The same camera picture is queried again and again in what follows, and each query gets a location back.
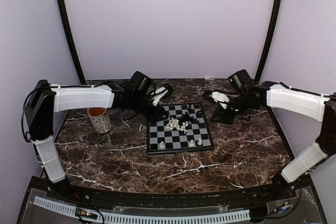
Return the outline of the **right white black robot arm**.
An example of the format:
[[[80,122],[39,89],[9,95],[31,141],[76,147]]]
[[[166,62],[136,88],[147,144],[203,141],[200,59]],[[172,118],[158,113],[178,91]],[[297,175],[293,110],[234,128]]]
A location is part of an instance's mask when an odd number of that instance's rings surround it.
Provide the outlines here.
[[[212,121],[233,124],[238,115],[264,107],[275,112],[282,130],[293,130],[305,122],[314,124],[312,143],[283,166],[272,178],[268,195],[273,200],[287,193],[290,184],[314,171],[335,155],[335,94],[303,91],[282,82],[265,81],[250,85],[236,97],[221,90],[204,92],[204,97],[218,105]]]

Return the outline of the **black grey chessboard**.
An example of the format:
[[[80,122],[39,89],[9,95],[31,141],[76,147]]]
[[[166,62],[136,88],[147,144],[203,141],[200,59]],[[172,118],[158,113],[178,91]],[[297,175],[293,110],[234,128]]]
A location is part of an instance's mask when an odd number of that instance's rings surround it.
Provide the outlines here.
[[[200,103],[165,105],[164,108],[168,113],[165,120],[147,123],[148,155],[214,149],[207,119]],[[201,146],[197,144],[199,139],[203,141]],[[190,140],[194,140],[194,147],[189,147]],[[159,148],[161,142],[165,143],[163,150]]]

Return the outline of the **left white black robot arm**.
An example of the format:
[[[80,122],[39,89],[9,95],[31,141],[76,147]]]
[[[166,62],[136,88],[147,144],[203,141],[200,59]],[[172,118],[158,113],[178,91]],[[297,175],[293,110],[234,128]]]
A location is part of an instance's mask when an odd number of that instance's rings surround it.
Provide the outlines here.
[[[22,135],[27,143],[33,143],[39,162],[54,183],[53,191],[61,200],[71,200],[74,189],[64,181],[67,177],[55,146],[55,113],[90,108],[132,110],[149,122],[158,122],[167,117],[159,102],[173,89],[165,84],[149,92],[152,84],[147,77],[138,83],[110,81],[90,86],[62,86],[40,80],[27,95],[20,119]]]

